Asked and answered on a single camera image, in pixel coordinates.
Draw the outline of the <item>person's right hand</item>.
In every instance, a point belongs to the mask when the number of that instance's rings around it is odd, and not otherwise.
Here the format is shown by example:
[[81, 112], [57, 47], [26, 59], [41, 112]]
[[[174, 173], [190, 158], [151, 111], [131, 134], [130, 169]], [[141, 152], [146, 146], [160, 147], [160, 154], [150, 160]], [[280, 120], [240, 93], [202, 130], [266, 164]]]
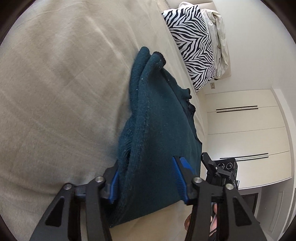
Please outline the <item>person's right hand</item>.
[[[213, 236], [217, 231], [217, 203], [211, 203], [211, 214], [210, 220], [208, 221], [209, 226], [209, 237]], [[192, 214], [190, 213], [184, 221], [184, 229], [188, 231]]]

